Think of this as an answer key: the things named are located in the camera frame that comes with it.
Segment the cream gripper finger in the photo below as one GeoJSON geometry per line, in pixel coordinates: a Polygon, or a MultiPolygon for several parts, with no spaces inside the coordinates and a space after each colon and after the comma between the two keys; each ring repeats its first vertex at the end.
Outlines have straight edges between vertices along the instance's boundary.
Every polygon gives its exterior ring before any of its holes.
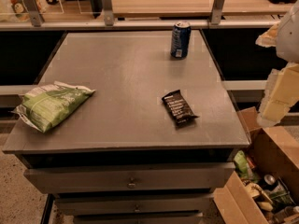
{"type": "Polygon", "coordinates": [[[299,101],[299,64],[287,63],[281,69],[273,69],[268,76],[257,122],[262,127],[279,124],[299,101]]]}
{"type": "Polygon", "coordinates": [[[266,32],[259,35],[255,44],[261,47],[270,48],[277,44],[278,23],[271,26],[266,32]]]}

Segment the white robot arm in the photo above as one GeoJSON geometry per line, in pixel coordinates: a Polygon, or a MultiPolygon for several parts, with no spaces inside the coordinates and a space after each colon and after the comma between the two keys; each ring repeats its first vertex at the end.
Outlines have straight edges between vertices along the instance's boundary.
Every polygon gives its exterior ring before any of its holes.
{"type": "Polygon", "coordinates": [[[299,101],[299,0],[279,23],[258,36],[256,44],[275,47],[277,56],[287,62],[281,70],[270,72],[258,111],[258,124],[272,127],[299,101]]]}

